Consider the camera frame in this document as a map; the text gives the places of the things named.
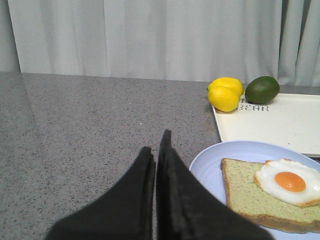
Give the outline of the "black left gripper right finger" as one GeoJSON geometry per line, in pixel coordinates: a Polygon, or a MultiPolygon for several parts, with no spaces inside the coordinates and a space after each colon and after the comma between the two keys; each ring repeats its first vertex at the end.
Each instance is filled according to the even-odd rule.
{"type": "Polygon", "coordinates": [[[156,174],[159,240],[270,240],[271,234],[235,213],[193,176],[163,133],[156,174]]]}

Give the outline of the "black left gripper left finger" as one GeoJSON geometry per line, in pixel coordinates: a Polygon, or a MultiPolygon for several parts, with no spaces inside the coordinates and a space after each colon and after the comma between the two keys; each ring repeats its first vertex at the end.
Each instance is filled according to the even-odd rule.
{"type": "Polygon", "coordinates": [[[143,147],[122,178],[99,199],[56,222],[47,240],[150,240],[156,163],[143,147]]]}

